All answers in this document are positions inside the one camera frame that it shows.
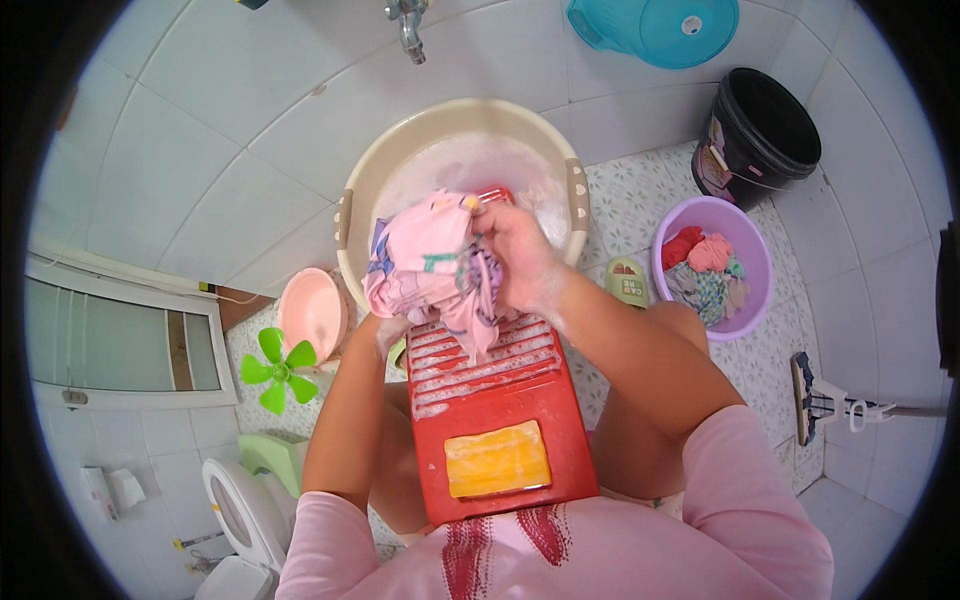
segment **yellow soap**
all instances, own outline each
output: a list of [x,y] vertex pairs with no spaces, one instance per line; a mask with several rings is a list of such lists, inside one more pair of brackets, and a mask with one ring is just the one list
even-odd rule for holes
[[550,466],[535,420],[444,442],[454,498],[509,492],[550,483]]

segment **toilet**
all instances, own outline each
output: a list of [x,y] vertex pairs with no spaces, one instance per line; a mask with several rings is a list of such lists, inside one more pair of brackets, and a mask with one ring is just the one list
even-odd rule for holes
[[210,504],[237,556],[224,558],[197,590],[196,600],[270,600],[293,536],[297,500],[272,472],[251,474],[231,461],[206,459]]

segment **basin handle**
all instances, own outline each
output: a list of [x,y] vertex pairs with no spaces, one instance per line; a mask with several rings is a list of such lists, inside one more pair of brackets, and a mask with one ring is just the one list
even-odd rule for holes
[[338,251],[347,249],[351,214],[353,214],[353,190],[347,188],[340,202],[337,203],[337,214],[333,216],[333,241],[337,243]]
[[566,199],[570,206],[573,231],[586,231],[590,217],[590,190],[587,173],[579,158],[568,158],[566,165]]

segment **wall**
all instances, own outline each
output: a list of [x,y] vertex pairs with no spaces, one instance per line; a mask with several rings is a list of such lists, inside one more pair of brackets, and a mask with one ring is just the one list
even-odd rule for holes
[[134,0],[53,143],[34,234],[277,295],[335,264],[333,202],[398,119],[500,97],[540,112],[585,164],[686,141],[731,67],[770,68],[800,3],[741,2],[731,44],[681,71],[591,50],[567,4],[438,0],[415,66],[380,0]]
[[[938,368],[934,291],[951,213],[910,82],[869,17],[843,0],[803,3],[771,74],[806,102],[823,143],[817,172],[774,203],[808,286],[824,379],[852,397],[946,406],[952,381]],[[899,537],[945,421],[897,417],[856,434],[846,421],[828,427],[825,474],[846,491],[833,482],[818,490],[845,497],[827,504],[858,507],[827,511],[836,520],[834,598],[869,583]],[[814,522],[824,518],[822,503],[805,506]]]
[[[123,590],[137,600],[182,600],[203,582],[173,540],[217,531],[201,478],[207,458],[239,461],[232,407],[164,411],[71,411],[38,404],[44,439],[74,515]],[[84,492],[81,467],[128,468],[147,498],[102,522]],[[233,552],[225,537],[201,542],[208,558]]]

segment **tap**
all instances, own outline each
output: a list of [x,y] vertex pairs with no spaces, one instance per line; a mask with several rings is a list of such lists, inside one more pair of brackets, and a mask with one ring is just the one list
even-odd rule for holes
[[426,62],[426,56],[423,55],[423,41],[417,33],[417,28],[420,26],[423,11],[426,11],[429,5],[430,0],[387,0],[387,8],[384,11],[391,21],[399,19],[400,45],[414,64]]

